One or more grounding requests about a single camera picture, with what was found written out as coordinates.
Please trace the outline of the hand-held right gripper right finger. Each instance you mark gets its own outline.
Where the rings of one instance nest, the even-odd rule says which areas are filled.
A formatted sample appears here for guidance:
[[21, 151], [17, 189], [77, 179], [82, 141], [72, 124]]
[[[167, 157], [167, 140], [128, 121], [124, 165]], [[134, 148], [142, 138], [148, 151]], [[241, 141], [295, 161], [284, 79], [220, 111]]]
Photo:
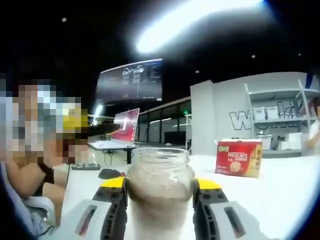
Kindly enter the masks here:
[[193, 224], [197, 240], [267, 240], [259, 221], [208, 179], [193, 180]]

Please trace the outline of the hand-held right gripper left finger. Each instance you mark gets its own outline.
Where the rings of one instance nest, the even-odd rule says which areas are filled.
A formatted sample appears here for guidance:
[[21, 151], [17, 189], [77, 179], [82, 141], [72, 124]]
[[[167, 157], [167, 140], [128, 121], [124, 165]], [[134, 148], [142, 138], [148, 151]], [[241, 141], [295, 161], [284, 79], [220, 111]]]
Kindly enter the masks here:
[[62, 216], [55, 240], [123, 240], [127, 224], [126, 178], [106, 180], [92, 199], [83, 199]]

